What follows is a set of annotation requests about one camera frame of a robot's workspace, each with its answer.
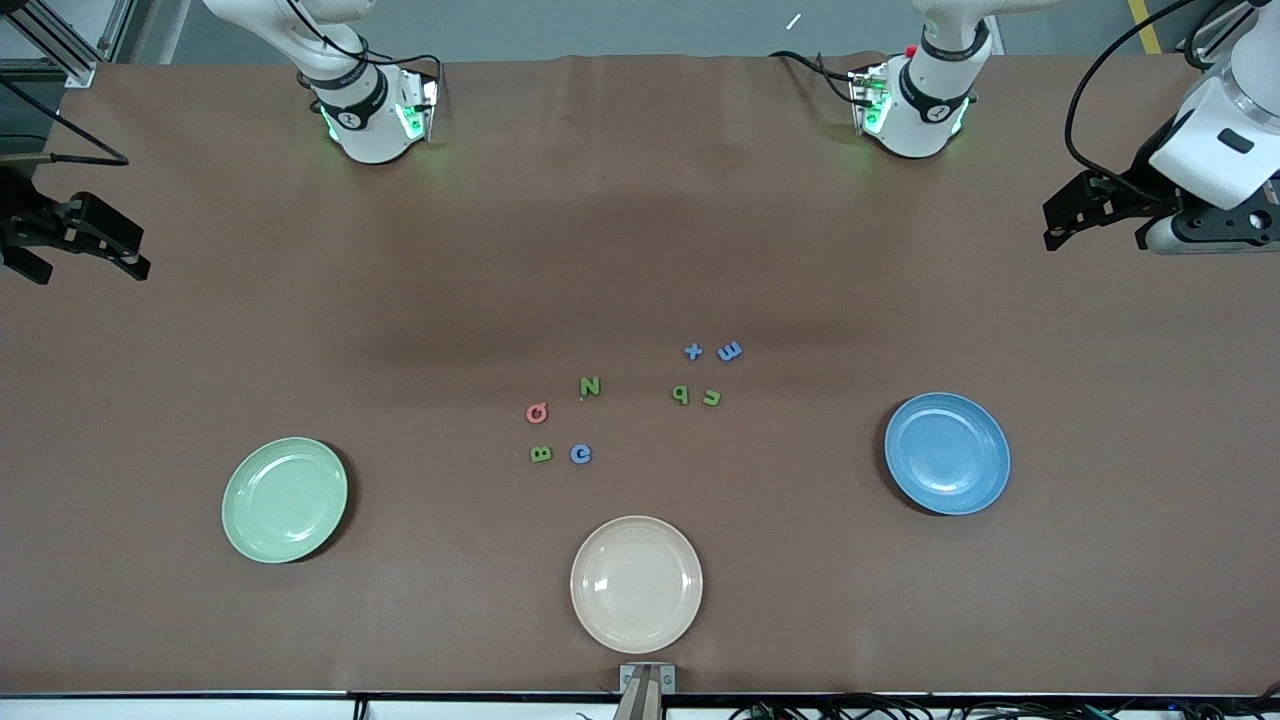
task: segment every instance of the yellow tape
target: yellow tape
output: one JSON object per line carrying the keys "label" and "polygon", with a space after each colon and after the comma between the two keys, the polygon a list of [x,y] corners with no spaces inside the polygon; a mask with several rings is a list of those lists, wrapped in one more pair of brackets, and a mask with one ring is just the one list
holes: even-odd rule
{"label": "yellow tape", "polygon": [[[1144,0],[1129,0],[1129,13],[1135,23],[1140,23],[1151,15]],[[1146,54],[1160,55],[1160,38],[1156,37],[1156,28],[1147,26],[1138,32],[1138,37],[1142,40],[1142,50]]]}

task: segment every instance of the green plate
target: green plate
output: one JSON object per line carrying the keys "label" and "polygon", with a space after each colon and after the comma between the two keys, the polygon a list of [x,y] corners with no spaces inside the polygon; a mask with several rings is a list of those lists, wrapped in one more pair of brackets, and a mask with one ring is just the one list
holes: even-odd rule
{"label": "green plate", "polygon": [[223,529],[244,557],[289,562],[315,552],[347,509],[347,471],[323,443],[264,445],[241,462],[223,496]]}

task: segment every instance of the brown table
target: brown table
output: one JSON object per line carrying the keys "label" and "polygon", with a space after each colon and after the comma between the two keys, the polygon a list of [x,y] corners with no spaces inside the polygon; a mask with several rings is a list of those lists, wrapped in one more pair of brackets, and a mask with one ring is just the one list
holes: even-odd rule
{"label": "brown table", "polygon": [[[995,59],[955,145],[906,161],[776,60],[463,65],[442,143],[387,167],[343,159],[291,68],[104,68],[64,111],[133,165],[38,184],[99,192],[155,265],[0,277],[0,687],[611,687],[568,568],[652,514],[707,573],[658,653],[687,691],[1261,689],[1280,258],[1157,258],[1129,227],[1046,252],[1084,67]],[[1126,165],[1189,78],[1116,60],[1082,146]],[[730,366],[681,354],[731,340]],[[933,389],[1011,442],[978,515],[882,466]],[[349,524],[257,565],[223,489],[291,434],[346,457]]]}

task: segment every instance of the white plate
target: white plate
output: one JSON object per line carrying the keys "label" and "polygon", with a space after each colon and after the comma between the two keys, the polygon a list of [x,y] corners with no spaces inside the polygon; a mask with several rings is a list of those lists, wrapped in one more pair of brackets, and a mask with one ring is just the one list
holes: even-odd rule
{"label": "white plate", "polygon": [[579,621],[609,650],[654,652],[680,639],[703,603],[703,566],[689,539],[655,518],[609,520],[573,559]]}

